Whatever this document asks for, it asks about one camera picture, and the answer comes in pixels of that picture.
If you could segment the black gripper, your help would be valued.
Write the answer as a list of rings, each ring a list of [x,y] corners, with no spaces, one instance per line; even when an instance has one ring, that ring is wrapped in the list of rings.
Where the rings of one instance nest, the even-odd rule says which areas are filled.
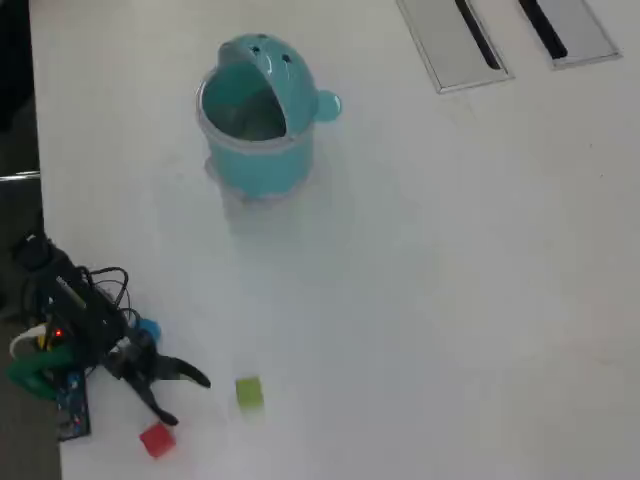
[[[178,425],[179,420],[159,406],[151,390],[153,382],[188,380],[204,388],[211,387],[209,378],[195,366],[160,355],[149,332],[131,332],[120,338],[105,352],[104,366],[112,376],[125,380],[157,418],[169,426]]]

